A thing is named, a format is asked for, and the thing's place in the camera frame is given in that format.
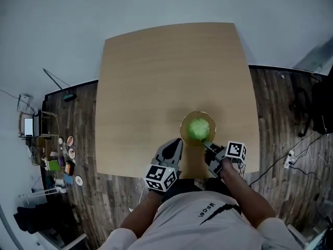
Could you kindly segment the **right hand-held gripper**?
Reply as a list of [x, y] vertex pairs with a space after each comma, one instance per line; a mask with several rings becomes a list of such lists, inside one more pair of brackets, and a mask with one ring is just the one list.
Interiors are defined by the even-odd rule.
[[229, 158], [232, 164], [236, 165], [241, 176], [244, 175], [247, 155], [247, 148], [244, 143], [228, 141], [227, 146], [224, 147], [203, 140], [202, 144], [206, 148], [205, 163], [216, 178], [220, 178], [220, 171], [223, 168], [222, 160], [225, 158]]

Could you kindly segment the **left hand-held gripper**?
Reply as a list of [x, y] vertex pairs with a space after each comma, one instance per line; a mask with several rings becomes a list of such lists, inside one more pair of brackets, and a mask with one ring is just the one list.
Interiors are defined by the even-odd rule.
[[182, 158], [183, 140], [176, 138], [161, 145], [144, 176], [148, 188], [167, 192], [179, 178], [178, 163]]

